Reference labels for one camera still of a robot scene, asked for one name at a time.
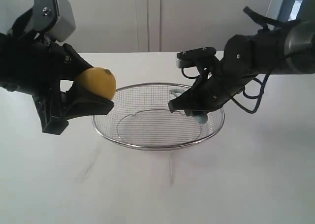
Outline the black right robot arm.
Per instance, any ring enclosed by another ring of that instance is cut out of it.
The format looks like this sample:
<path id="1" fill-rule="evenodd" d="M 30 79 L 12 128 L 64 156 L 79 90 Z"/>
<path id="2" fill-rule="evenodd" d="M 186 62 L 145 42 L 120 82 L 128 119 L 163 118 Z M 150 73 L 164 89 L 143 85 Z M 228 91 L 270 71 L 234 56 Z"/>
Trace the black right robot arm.
<path id="1" fill-rule="evenodd" d="M 221 109 L 244 94 L 246 85 L 260 85 L 249 114 L 257 112 L 271 75 L 309 75 L 315 72 L 315 24 L 299 19 L 280 21 L 263 16 L 250 7 L 247 14 L 260 29 L 254 35 L 237 34 L 230 38 L 221 59 L 214 47 L 186 50 L 177 54 L 177 67 L 184 71 L 195 67 L 198 75 L 193 85 L 168 103 L 169 110 L 182 110 L 187 116 L 205 115 Z"/>

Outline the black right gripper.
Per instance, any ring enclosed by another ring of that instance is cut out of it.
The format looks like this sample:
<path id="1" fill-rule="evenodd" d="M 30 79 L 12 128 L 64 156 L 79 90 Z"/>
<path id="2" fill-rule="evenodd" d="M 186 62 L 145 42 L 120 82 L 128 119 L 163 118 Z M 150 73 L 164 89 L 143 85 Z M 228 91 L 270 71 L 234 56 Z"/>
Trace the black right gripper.
<path id="1" fill-rule="evenodd" d="M 193 85 L 169 101 L 170 112 L 207 114 L 230 100 L 245 112 L 256 112 L 277 57 L 278 40 L 273 35 L 233 36 L 224 47 L 223 58 L 212 68 L 201 68 Z"/>

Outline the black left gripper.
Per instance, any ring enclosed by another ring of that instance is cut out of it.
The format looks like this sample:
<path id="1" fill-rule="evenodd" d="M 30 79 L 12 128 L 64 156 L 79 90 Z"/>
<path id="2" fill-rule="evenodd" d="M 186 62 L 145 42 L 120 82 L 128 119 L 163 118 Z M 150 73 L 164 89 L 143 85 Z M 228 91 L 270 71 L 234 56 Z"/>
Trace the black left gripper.
<path id="1" fill-rule="evenodd" d="M 33 27 L 29 9 L 0 35 L 0 86 L 32 96 L 42 132 L 60 135 L 70 119 L 107 115 L 114 103 L 79 83 L 61 93 L 60 80 L 74 81 L 89 68 L 70 44 L 51 41 Z"/>

